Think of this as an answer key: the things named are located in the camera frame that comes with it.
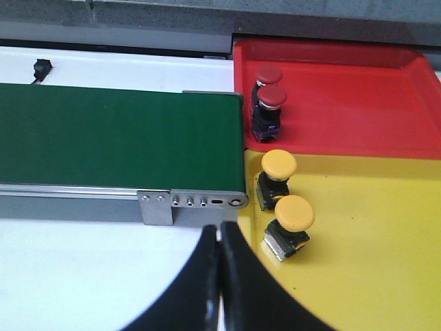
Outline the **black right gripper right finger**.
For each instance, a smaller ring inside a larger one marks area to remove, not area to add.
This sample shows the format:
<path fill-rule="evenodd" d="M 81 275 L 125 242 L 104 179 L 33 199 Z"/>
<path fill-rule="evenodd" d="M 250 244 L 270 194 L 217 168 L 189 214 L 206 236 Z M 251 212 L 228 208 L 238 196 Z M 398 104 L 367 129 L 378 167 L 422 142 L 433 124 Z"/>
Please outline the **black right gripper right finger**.
<path fill-rule="evenodd" d="M 220 225 L 226 330 L 331 330 L 295 300 L 259 261 L 237 223 Z"/>

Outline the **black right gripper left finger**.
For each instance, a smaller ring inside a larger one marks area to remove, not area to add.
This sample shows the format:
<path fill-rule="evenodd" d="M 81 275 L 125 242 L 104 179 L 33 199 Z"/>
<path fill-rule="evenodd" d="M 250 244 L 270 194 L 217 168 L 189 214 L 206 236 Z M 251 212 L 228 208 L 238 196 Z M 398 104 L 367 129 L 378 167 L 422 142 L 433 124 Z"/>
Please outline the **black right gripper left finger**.
<path fill-rule="evenodd" d="M 217 330 L 220 288 L 217 229 L 207 225 L 179 274 L 124 330 Z"/>

